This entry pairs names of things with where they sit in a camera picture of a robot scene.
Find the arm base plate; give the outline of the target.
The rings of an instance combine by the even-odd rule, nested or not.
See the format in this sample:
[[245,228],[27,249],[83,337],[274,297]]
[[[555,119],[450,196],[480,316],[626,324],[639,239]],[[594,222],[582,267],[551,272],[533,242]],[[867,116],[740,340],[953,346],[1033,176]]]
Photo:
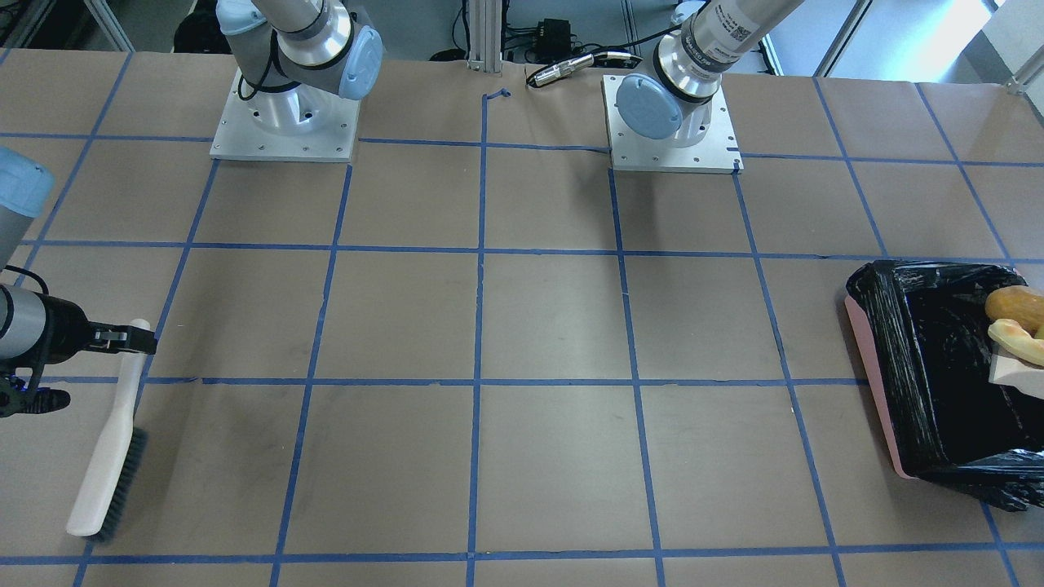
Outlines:
[[622,75],[603,77],[612,167],[616,171],[738,174],[745,170],[723,90],[708,104],[681,108],[674,134],[652,139],[631,130],[617,98]]
[[235,72],[214,133],[210,156],[239,162],[350,163],[356,144],[361,102],[311,88],[258,92]]

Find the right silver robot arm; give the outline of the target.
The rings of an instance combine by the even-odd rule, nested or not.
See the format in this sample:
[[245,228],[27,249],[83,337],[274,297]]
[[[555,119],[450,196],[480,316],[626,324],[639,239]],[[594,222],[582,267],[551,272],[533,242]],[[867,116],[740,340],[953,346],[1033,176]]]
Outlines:
[[90,83],[86,107],[42,91],[75,93],[57,74],[90,72],[92,57],[63,55],[44,72],[41,56],[15,56],[2,75],[2,145],[74,156],[35,236],[41,260],[63,265],[71,284],[113,305],[145,296],[157,311],[157,279],[171,278],[153,378],[303,380],[316,372],[340,222],[285,242],[259,234],[308,211],[343,212],[351,170],[305,179],[306,164],[272,162],[272,145],[292,139],[305,157],[350,148],[303,141],[343,133],[331,108],[373,88],[382,44],[339,1],[220,1],[217,14],[240,66],[228,98],[264,132],[253,145],[260,162],[206,152],[197,107],[216,111],[224,71],[188,77],[170,56],[112,66]]

